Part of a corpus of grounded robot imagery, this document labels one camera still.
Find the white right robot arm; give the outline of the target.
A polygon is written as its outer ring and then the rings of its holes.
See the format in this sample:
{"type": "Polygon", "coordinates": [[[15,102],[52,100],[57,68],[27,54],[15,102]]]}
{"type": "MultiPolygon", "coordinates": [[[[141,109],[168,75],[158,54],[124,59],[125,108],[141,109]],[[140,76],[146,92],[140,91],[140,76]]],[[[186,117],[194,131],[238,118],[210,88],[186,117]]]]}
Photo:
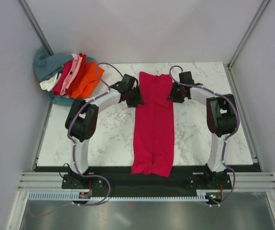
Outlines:
{"type": "Polygon", "coordinates": [[[240,119],[233,94],[220,94],[206,88],[201,83],[195,83],[191,72],[180,72],[179,80],[172,78],[173,84],[169,100],[183,103],[192,99],[206,107],[206,123],[212,133],[210,156],[206,167],[210,171],[204,178],[208,188],[216,188],[221,183],[218,173],[228,167],[225,163],[227,141],[239,129],[240,119]]]}

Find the aluminium frame rail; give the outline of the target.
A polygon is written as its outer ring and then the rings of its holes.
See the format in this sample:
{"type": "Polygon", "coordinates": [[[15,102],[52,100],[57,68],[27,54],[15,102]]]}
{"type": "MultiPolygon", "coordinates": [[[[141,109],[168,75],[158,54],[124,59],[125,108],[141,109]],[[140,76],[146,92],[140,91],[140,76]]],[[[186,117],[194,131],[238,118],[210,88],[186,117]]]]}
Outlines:
{"type": "MultiPolygon", "coordinates": [[[[269,172],[228,173],[230,181],[235,182],[236,192],[275,190],[274,176],[269,172]]],[[[24,172],[21,176],[19,191],[60,191],[62,178],[57,172],[24,172]]]]}

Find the grey blue t shirt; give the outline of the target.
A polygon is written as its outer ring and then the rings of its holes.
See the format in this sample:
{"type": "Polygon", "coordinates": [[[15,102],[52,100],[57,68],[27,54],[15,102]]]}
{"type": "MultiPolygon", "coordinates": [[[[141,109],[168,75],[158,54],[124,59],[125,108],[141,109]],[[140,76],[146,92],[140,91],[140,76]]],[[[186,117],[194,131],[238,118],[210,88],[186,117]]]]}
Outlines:
{"type": "Polygon", "coordinates": [[[33,69],[36,77],[40,82],[52,78],[62,69],[67,62],[73,60],[70,53],[60,52],[50,55],[44,46],[41,46],[33,61],[33,69]]]}

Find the teal t shirt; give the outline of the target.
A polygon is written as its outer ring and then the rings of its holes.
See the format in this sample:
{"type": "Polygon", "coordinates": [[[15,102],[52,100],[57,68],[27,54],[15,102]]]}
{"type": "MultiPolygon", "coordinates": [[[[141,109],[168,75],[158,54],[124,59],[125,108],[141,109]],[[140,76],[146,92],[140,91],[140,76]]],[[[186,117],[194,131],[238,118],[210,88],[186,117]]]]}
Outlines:
{"type": "MultiPolygon", "coordinates": [[[[86,64],[86,63],[89,63],[89,62],[96,62],[96,61],[95,61],[95,59],[93,59],[93,58],[91,58],[91,57],[87,57],[87,58],[86,58],[86,61],[83,62],[83,63],[81,64],[80,70],[79,70],[79,72],[78,72],[78,74],[77,74],[78,79],[79,79],[79,78],[82,76],[82,74],[85,72],[85,67],[86,67],[85,64],[86,64]]],[[[57,104],[57,105],[61,105],[61,106],[71,106],[72,103],[73,103],[73,100],[74,100],[75,98],[70,97],[70,96],[68,95],[68,92],[71,91],[71,89],[72,89],[72,87],[73,87],[74,84],[75,84],[75,83],[74,83],[74,81],[73,81],[72,84],[70,85],[68,91],[67,91],[67,94],[64,95],[64,96],[54,96],[54,95],[53,95],[53,90],[52,90],[52,91],[49,91],[49,92],[48,92],[48,99],[49,99],[50,102],[53,103],[53,104],[57,104]]]]}

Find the white t shirt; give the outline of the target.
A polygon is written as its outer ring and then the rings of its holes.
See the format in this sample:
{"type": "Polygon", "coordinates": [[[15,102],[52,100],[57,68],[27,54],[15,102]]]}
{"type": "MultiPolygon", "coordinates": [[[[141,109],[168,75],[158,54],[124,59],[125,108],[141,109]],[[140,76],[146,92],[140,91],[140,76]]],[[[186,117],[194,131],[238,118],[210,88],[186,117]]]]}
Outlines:
{"type": "Polygon", "coordinates": [[[57,72],[52,78],[40,82],[40,87],[44,91],[52,91],[53,88],[56,86],[58,83],[59,79],[61,77],[61,73],[57,72]]]}

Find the orange t shirt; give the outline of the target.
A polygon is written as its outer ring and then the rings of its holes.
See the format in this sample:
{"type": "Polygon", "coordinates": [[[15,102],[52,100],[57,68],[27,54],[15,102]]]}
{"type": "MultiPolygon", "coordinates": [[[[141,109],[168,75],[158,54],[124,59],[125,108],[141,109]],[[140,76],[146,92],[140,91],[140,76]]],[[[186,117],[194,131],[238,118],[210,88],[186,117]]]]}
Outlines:
{"type": "Polygon", "coordinates": [[[88,98],[97,87],[103,76],[104,69],[96,67],[96,62],[89,62],[85,64],[85,72],[78,79],[74,80],[74,85],[68,95],[72,98],[88,98]]]}

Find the pink t shirt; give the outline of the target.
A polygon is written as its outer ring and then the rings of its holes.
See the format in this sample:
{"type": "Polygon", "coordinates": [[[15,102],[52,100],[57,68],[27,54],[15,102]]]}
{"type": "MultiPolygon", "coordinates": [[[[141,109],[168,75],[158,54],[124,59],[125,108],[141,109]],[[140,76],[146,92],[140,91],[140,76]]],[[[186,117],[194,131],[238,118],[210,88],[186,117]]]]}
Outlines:
{"type": "Polygon", "coordinates": [[[60,90],[60,95],[63,96],[66,94],[66,91],[69,89],[71,83],[76,78],[80,66],[82,63],[82,56],[76,55],[73,60],[69,61],[67,63],[67,75],[63,80],[62,87],[60,90]]]}

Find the magenta t shirt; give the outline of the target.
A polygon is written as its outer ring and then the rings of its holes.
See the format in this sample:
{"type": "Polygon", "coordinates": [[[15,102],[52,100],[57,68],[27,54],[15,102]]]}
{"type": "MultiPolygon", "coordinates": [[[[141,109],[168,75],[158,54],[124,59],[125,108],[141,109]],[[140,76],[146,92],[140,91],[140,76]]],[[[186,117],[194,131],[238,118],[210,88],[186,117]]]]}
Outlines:
{"type": "Polygon", "coordinates": [[[174,110],[169,94],[172,79],[168,74],[139,74],[144,101],[135,111],[132,174],[169,177],[174,160],[174,110]]]}

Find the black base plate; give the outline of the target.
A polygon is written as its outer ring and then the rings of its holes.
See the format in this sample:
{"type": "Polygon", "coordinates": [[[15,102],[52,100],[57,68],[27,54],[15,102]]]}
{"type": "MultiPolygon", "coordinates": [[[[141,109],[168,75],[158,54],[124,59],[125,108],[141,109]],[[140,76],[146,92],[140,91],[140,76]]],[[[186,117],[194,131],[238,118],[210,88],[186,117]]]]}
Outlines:
{"type": "Polygon", "coordinates": [[[35,172],[58,173],[63,189],[90,189],[97,195],[195,195],[198,190],[228,191],[231,170],[212,176],[204,166],[174,166],[169,177],[131,174],[129,166],[92,166],[96,178],[82,178],[69,166],[37,166],[35,172]]]}

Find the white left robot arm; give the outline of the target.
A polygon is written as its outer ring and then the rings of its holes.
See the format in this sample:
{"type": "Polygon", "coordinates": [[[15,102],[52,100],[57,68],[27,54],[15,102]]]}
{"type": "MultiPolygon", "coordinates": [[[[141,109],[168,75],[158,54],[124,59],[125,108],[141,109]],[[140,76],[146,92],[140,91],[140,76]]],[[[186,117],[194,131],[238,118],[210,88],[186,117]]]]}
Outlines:
{"type": "Polygon", "coordinates": [[[89,141],[94,135],[100,112],[125,101],[129,108],[144,105],[138,79],[125,74],[121,81],[108,87],[108,90],[86,99],[75,99],[65,128],[68,138],[72,142],[72,157],[70,169],[75,173],[73,183],[78,188],[85,188],[89,184],[88,148],[89,141]]]}

